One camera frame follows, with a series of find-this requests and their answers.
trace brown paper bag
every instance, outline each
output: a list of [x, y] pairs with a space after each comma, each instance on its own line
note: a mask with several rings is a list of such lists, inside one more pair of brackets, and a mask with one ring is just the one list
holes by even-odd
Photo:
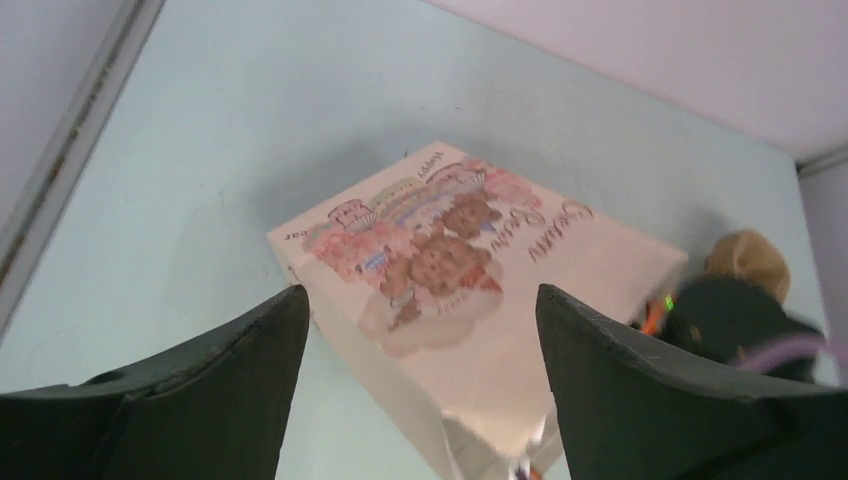
[[540, 283], [628, 323], [686, 261], [444, 144], [269, 239], [321, 333], [446, 480], [506, 480], [562, 454], [535, 326]]
[[760, 232], [742, 230], [716, 242], [707, 258], [707, 273], [743, 278], [783, 303], [789, 293], [786, 259]]

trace white wall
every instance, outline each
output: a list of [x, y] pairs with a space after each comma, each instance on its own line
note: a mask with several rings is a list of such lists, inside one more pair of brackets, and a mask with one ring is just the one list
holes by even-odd
[[[848, 345], [848, 163], [801, 180], [831, 337]], [[848, 382], [848, 365], [840, 369]]]
[[0, 0], [0, 228], [121, 0]]
[[848, 142], [846, 0], [429, 0], [803, 158]]

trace gift bag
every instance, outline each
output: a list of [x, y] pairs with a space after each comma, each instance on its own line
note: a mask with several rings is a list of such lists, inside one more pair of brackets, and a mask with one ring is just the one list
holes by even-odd
[[630, 323], [686, 261], [441, 143], [269, 240], [309, 292], [321, 333], [446, 480], [507, 480], [562, 454], [534, 317], [539, 284]]

